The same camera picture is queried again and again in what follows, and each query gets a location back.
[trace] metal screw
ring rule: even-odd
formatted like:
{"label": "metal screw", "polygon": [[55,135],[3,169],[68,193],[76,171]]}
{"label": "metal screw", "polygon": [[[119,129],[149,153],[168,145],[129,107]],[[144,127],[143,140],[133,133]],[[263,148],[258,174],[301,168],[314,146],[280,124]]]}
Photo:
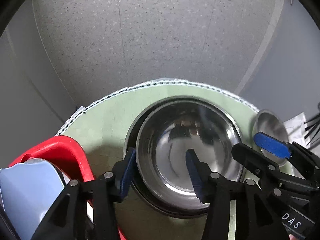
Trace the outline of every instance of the metal screw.
{"label": "metal screw", "polygon": [[273,193],[274,193],[276,196],[278,196],[278,197],[280,197],[281,194],[282,194],[281,190],[279,190],[278,188],[275,188],[275,189],[273,190]]}
{"label": "metal screw", "polygon": [[273,165],[271,165],[271,164],[268,166],[268,168],[269,168],[270,170],[272,170],[272,171],[274,171],[274,170],[276,169],[276,168],[275,168]]}
{"label": "metal screw", "polygon": [[73,186],[78,185],[78,181],[76,179],[73,179],[73,180],[70,180],[69,184],[70,184],[70,186],[73,187]]}
{"label": "metal screw", "polygon": [[253,186],[255,184],[254,180],[253,179],[247,179],[246,180],[246,183],[250,186]]}
{"label": "metal screw", "polygon": [[110,178],[112,178],[113,173],[112,173],[111,171],[107,171],[105,174],[103,174],[103,176],[104,176],[106,179],[110,179]]}
{"label": "metal screw", "polygon": [[220,175],[217,172],[213,172],[213,173],[210,174],[210,177],[213,178],[213,179],[218,179],[220,177]]}

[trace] red plastic basket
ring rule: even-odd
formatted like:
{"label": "red plastic basket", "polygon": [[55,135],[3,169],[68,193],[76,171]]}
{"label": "red plastic basket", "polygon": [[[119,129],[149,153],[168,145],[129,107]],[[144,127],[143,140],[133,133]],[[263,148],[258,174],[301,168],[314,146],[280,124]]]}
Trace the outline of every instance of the red plastic basket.
{"label": "red plastic basket", "polygon": [[[72,179],[79,181],[94,179],[84,150],[80,144],[68,136],[55,136],[32,147],[15,159],[9,167],[31,158],[41,158],[51,162]],[[120,229],[119,233],[120,239],[126,240]]]}

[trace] blue gripper pad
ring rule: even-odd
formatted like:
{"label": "blue gripper pad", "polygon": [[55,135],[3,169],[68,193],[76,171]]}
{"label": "blue gripper pad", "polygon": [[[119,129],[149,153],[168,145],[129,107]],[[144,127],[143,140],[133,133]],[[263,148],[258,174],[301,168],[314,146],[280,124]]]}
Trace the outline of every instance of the blue gripper pad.
{"label": "blue gripper pad", "polygon": [[201,180],[200,174],[197,169],[197,163],[199,163],[199,159],[193,149],[189,149],[186,151],[186,165],[189,172],[189,176],[191,179],[191,183],[193,186],[193,190],[195,191],[196,197],[202,200],[202,187],[203,182]]}
{"label": "blue gripper pad", "polygon": [[130,156],[130,158],[120,182],[120,197],[122,199],[125,198],[129,192],[129,187],[133,177],[133,165],[135,164],[136,160],[136,150],[134,148],[129,148],[127,154]]}
{"label": "blue gripper pad", "polygon": [[281,159],[290,158],[291,156],[291,153],[285,143],[263,132],[256,133],[253,137],[253,140],[257,146],[267,150]]}

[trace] grey wall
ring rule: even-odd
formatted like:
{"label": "grey wall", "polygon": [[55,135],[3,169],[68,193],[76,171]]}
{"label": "grey wall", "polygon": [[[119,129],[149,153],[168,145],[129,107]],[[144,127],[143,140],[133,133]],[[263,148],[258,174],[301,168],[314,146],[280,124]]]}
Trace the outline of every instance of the grey wall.
{"label": "grey wall", "polygon": [[164,77],[234,91],[277,22],[276,1],[33,0],[53,66],[84,106]]}
{"label": "grey wall", "polygon": [[0,167],[54,136],[75,108],[47,57],[27,0],[0,38]]}
{"label": "grey wall", "polygon": [[320,31],[298,0],[284,1],[272,46],[240,96],[283,121],[319,110]]}

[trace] white paper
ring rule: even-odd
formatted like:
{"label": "white paper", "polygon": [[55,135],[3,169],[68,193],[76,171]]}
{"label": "white paper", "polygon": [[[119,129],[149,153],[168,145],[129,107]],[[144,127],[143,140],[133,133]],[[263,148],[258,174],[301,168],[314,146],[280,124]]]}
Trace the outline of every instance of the white paper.
{"label": "white paper", "polygon": [[310,147],[310,138],[304,139],[306,135],[305,128],[307,127],[306,116],[304,113],[298,114],[297,116],[291,118],[284,122],[284,126],[289,135],[289,142],[296,142],[305,148]]}

